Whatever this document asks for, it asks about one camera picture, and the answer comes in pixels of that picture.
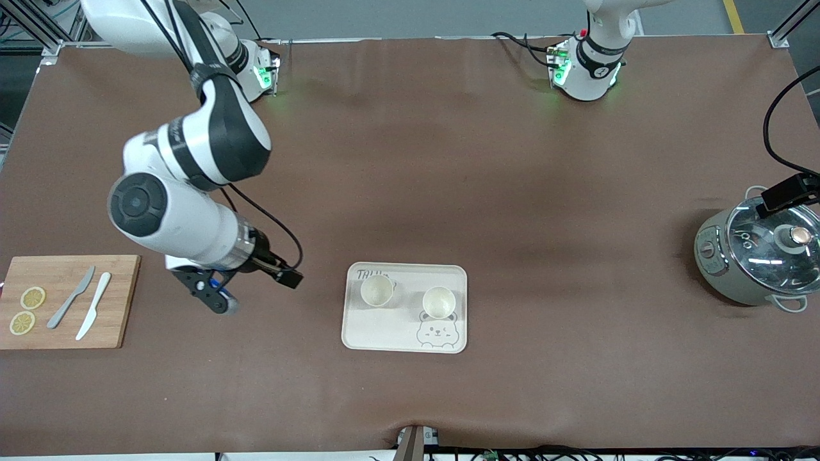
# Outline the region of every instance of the table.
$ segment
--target table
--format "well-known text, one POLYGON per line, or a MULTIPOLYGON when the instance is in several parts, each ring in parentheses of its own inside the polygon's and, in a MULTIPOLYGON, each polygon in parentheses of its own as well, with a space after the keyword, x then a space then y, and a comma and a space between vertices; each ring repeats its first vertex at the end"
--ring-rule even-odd
MULTIPOLYGON (((791 174, 761 142, 787 51, 638 38, 595 103, 509 42, 281 51, 279 95, 254 104, 274 154, 241 188, 302 239, 306 278, 237 277, 233 317, 107 218, 123 143, 198 106, 182 66, 67 48, 41 69, 0 176, 0 273, 15 255, 143 263, 122 349, 0 353, 3 454, 379 449, 410 424, 443 445, 820 444, 820 299, 733 305, 691 255, 703 220, 791 174), (366 260, 464 267, 467 349, 343 347, 345 272, 366 260)), ((777 151, 815 164, 805 97, 775 118, 777 151)))

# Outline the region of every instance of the tray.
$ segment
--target tray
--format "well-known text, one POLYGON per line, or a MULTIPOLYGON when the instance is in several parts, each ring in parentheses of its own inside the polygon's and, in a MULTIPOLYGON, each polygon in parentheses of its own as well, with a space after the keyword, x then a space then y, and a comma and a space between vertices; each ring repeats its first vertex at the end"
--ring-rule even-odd
POLYGON ((342 342, 350 349, 458 354, 467 347, 467 273, 459 266, 354 263, 344 293, 342 342), (395 293, 387 306, 373 308, 360 289, 379 274, 394 281, 395 293), (425 292, 435 286, 449 288, 456 297, 453 315, 443 320, 426 315, 421 306, 425 292))

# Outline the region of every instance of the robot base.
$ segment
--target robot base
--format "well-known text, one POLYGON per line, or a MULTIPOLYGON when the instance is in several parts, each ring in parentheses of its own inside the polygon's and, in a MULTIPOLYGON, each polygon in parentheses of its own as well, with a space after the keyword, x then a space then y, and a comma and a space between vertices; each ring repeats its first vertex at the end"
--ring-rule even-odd
POLYGON ((611 72, 610 78, 594 79, 581 64, 574 59, 578 39, 559 43, 550 49, 547 62, 557 64, 558 69, 549 69, 549 81, 554 88, 560 88, 570 98, 579 101, 594 101, 601 98, 615 84, 621 64, 611 72))
POLYGON ((237 73, 239 85, 249 103, 265 92, 276 94, 279 81, 279 57, 271 56, 271 50, 262 48, 251 40, 240 40, 248 50, 248 64, 237 73))

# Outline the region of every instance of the wire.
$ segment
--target wire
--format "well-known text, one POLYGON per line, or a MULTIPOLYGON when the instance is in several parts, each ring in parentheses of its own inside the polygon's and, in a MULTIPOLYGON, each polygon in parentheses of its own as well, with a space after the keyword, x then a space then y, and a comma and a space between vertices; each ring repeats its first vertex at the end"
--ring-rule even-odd
POLYGON ((514 36, 512 36, 511 34, 508 34, 507 32, 496 32, 495 34, 492 34, 492 36, 495 37, 495 38, 504 37, 506 39, 510 39, 510 40, 512 40, 513 43, 515 43, 516 45, 518 45, 520 47, 531 48, 532 50, 538 51, 538 52, 547 52, 547 48, 527 46, 526 42, 522 42, 521 40, 515 38, 514 36))
POLYGON ((293 266, 286 266, 285 267, 285 271, 293 271, 297 267, 299 267, 299 264, 302 264, 302 260, 304 259, 304 251, 302 250, 302 244, 301 244, 301 242, 299 242, 299 239, 296 237, 296 234, 291 232, 290 229, 288 229, 288 227, 282 221, 279 221, 279 219, 277 219, 275 216, 270 214, 265 208, 260 207, 256 202, 251 200, 251 198, 249 196, 245 195, 244 192, 239 190, 239 188, 237 188, 235 185, 229 184, 228 186, 230 186, 230 188, 239 197, 242 197, 242 200, 244 200, 245 202, 250 203, 251 206, 256 208, 261 214, 267 216, 268 219, 275 222, 276 225, 281 227, 282 230, 285 231, 285 233, 290 237, 290 239, 292 239, 294 241, 294 243, 296 244, 296 248, 299 251, 299 256, 298 256, 298 259, 296 260, 296 263, 293 266))
POLYGON ((532 51, 532 47, 530 46, 530 42, 526 41, 526 34, 524 34, 524 44, 526 45, 526 49, 530 50, 530 56, 535 59, 535 62, 538 62, 542 66, 549 67, 550 69, 558 69, 558 64, 553 64, 551 62, 541 61, 535 53, 532 51))
POLYGON ((727 451, 727 452, 726 452, 726 453, 724 453, 724 454, 720 454, 720 455, 718 455, 718 456, 715 456, 714 458, 712 458, 712 461, 720 461, 721 459, 726 458, 727 456, 729 456, 729 455, 730 455, 730 454, 732 454, 732 453, 735 453, 736 451, 740 451, 740 449, 739 449, 739 448, 735 448, 735 449, 729 450, 729 451, 727 451))
POLYGON ((251 16, 248 16, 248 10, 245 10, 245 7, 239 0, 236 0, 236 4, 239 5, 240 8, 242 8, 242 13, 245 15, 246 18, 248 18, 248 23, 251 25, 251 27, 253 27, 253 32, 255 32, 257 35, 257 40, 262 40, 262 35, 259 34, 259 29, 256 28, 256 25, 253 23, 253 19, 251 19, 251 16))
POLYGON ((228 192, 225 190, 224 187, 221 187, 219 190, 222 192, 222 195, 225 196, 225 200, 228 201, 228 204, 230 205, 230 209, 234 210, 234 213, 236 213, 236 205, 234 205, 234 201, 230 199, 230 196, 228 195, 228 192))
POLYGON ((168 11, 168 20, 171 21, 171 25, 174 27, 174 36, 176 37, 176 43, 180 47, 180 52, 182 56, 182 63, 185 65, 185 69, 190 73, 191 69, 194 67, 191 65, 191 60, 188 58, 188 50, 185 49, 185 44, 182 43, 182 35, 180 35, 180 28, 176 25, 176 18, 174 17, 174 12, 171 10, 171 1, 165 0, 165 9, 168 11))
POLYGON ((168 43, 171 44, 171 48, 174 48, 176 56, 180 58, 180 61, 182 61, 182 63, 185 65, 185 68, 188 69, 188 60, 185 58, 185 55, 183 55, 180 51, 180 47, 176 46, 176 42, 174 42, 174 39, 171 37, 170 34, 168 34, 168 30, 165 28, 164 25, 162 25, 162 22, 157 17, 157 13, 155 13, 151 6, 148 5, 148 0, 140 0, 140 2, 143 4, 143 7, 145 7, 145 9, 148 11, 148 14, 151 16, 151 19, 153 19, 154 24, 156 24, 157 27, 159 27, 160 32, 162 32, 162 34, 165 35, 165 38, 168 40, 168 43))
POLYGON ((777 155, 774 152, 774 149, 772 149, 772 143, 771 143, 771 140, 769 139, 769 121, 772 119, 772 113, 774 112, 775 108, 777 107, 777 104, 779 104, 780 101, 786 96, 786 94, 789 93, 789 91, 792 88, 797 86, 798 83, 800 83, 803 80, 806 80, 807 78, 809 78, 811 75, 814 75, 818 71, 820 71, 820 66, 815 66, 810 71, 807 71, 807 72, 803 73, 803 75, 797 77, 794 81, 789 83, 774 98, 774 101, 772 101, 772 105, 769 106, 769 109, 766 111, 766 116, 763 118, 763 145, 766 146, 766 152, 768 152, 768 154, 771 155, 772 158, 774 158, 775 160, 777 160, 781 164, 786 165, 787 167, 792 168, 794 170, 806 173, 807 175, 812 175, 812 176, 815 176, 817 178, 820 178, 820 174, 818 174, 816 171, 809 170, 806 167, 802 167, 802 166, 800 166, 796 163, 789 162, 788 160, 784 159, 783 157, 777 155))
POLYGON ((233 8, 229 7, 228 4, 225 3, 225 0, 219 0, 219 3, 221 3, 222 6, 225 7, 226 10, 230 11, 230 14, 234 15, 236 17, 236 19, 239 20, 239 22, 229 22, 228 24, 242 25, 242 24, 245 23, 245 20, 242 19, 242 16, 238 15, 236 13, 236 11, 234 11, 233 8))

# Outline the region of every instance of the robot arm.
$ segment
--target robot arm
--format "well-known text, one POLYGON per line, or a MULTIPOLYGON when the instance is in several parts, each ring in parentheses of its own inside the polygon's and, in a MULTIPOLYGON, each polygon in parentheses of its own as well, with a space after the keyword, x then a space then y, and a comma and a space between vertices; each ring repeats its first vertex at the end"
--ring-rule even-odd
MULTIPOLYGON (((136 2, 116 2, 126 3, 134 17, 136 2)), ((92 0, 83 4, 98 5, 92 0)), ((295 288, 302 275, 271 253, 266 236, 208 195, 258 175, 267 164, 271 140, 246 100, 248 89, 228 66, 212 27, 187 3, 146 1, 143 7, 151 8, 182 52, 202 106, 126 142, 125 172, 109 197, 112 222, 138 244, 164 253, 175 276, 214 312, 236 306, 224 286, 237 272, 262 270, 295 288), (214 272, 221 273, 221 281, 214 272)), ((144 26, 158 29, 153 20, 144 26)), ((165 40, 163 34, 157 36, 165 40)), ((173 48, 165 43, 168 49, 153 43, 152 52, 167 55, 173 48)))
POLYGON ((587 34, 557 45, 547 62, 553 84, 581 101, 604 96, 615 84, 623 53, 636 32, 636 11, 672 0, 584 0, 587 34))
MULTIPOLYGON (((111 46, 143 57, 173 57, 174 49, 141 0, 81 0, 86 19, 111 46)), ((173 34, 163 0, 147 0, 159 21, 173 34)), ((278 56, 251 40, 240 40, 228 21, 213 12, 199 16, 210 31, 228 67, 236 74, 245 98, 253 101, 276 92, 278 56)))

